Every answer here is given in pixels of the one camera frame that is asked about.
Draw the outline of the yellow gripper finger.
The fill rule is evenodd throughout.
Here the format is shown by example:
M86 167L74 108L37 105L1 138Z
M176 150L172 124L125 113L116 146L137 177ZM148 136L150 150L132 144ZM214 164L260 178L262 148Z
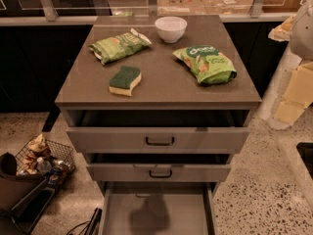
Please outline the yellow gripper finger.
M302 64L291 73L291 80L274 119L293 124L313 103L313 62Z
M280 25L273 28L268 37L274 41L283 42L289 41L291 39L292 25L294 22L295 16L288 17Z

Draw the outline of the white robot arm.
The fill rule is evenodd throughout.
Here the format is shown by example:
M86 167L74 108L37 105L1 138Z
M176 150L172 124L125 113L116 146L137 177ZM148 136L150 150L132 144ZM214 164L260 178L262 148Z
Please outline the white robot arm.
M272 29L269 38L287 41L291 51L305 61L291 72L291 80L274 114L274 119L292 124L313 103L313 0L306 0L295 16Z

